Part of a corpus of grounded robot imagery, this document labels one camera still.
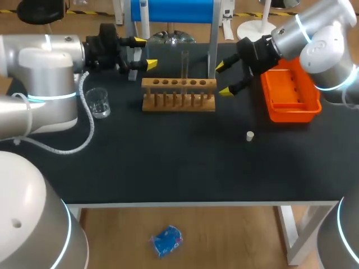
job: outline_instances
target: blue chair backrest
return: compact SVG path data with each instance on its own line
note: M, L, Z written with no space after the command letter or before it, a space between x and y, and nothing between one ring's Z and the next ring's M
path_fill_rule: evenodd
M148 0L150 21L211 24L213 0ZM140 0L131 0L132 21L141 21Z

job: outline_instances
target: white cable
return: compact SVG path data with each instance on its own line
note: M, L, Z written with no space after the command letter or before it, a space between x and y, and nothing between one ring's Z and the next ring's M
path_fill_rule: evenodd
M33 127L33 112L31 111L31 106L30 106L30 102L29 100L26 98L26 96L20 92L16 92L13 95L11 95L12 97L16 97L16 96L20 96L23 101L26 104L26 109L27 109L27 127L26 127L26 131L24 133L24 136L28 136L29 133L31 132L31 128Z
M9 139L14 139L14 143L16 144L16 141L18 140L23 140L23 141L26 141L26 142L29 142L29 143L32 143L34 145L37 145L45 150L48 150L50 152L53 152L55 154L62 154L62 155L69 155L69 154L73 154L73 153L76 153L76 152L79 152L80 150L84 149L91 141L92 137L94 136L94 132L95 132L95 123L94 123L94 119L92 118L92 114L91 114L91 111L90 111L90 108L89 106L87 105L86 103L86 100L85 100L85 95L84 95L84 82L85 82L85 79L87 78L87 76L89 75L90 73L89 72L85 72L81 79L80 79L80 82L79 82L79 93L80 93L80 99L82 101L82 104L84 105L84 108L85 108L85 111L86 111L86 114L88 115L89 117L89 122L90 122L90 133L89 133L89 136L88 138L86 139L86 141L79 147L73 149L73 150L57 150L57 149L54 149L50 146L47 146L39 141L36 141L32 138L29 138L29 137L25 137L25 136L21 136L21 137L12 137L12 138L8 138L8 139L5 139L5 140L9 140ZM32 125L32 113L31 113L31 121L29 120L28 121L28 125L27 127L29 127L30 125L30 122L31 122L31 125Z
M342 91L342 103L344 104L345 107L347 107L347 108L349 108L349 109L359 109L359 105L348 104L348 103L347 103L347 100L346 100L347 89L348 89L348 87L346 87L346 88Z

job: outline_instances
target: white table frame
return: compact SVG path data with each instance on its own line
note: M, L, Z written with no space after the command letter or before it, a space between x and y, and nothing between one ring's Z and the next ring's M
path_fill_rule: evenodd
M290 266L300 265L316 248L316 237L321 222L338 201L308 202L166 202L166 203L100 203L68 205L73 215L80 220L83 208L119 207L190 207L190 206L277 206ZM308 206L298 229L292 206Z

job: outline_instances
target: white round base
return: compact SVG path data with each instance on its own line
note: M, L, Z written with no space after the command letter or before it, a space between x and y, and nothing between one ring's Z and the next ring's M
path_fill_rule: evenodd
M238 39L243 39L245 37L249 38L252 42L257 41L263 35L270 35L272 30L275 29L275 25L267 22L264 27L263 33L260 33L260 28L262 26L262 21L246 21L242 23L237 29Z

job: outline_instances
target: robotic arm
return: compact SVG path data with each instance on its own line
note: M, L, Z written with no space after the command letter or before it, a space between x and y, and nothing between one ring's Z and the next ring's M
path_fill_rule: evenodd
M0 140L73 127L77 106L73 74L85 67L148 71L157 60L128 62L123 47L145 47L146 40L119 38L112 24L81 42L76 35L0 36L0 75L20 80L26 100L0 95Z
M344 96L344 101L359 104L357 68L346 39L347 31L356 22L349 0L321 0L274 29L271 35L256 42L240 40L237 54L224 59L217 71L223 72L241 59L245 78L220 94L235 95L253 76L273 68L280 59L290 61L300 57L302 68L327 101L342 103Z

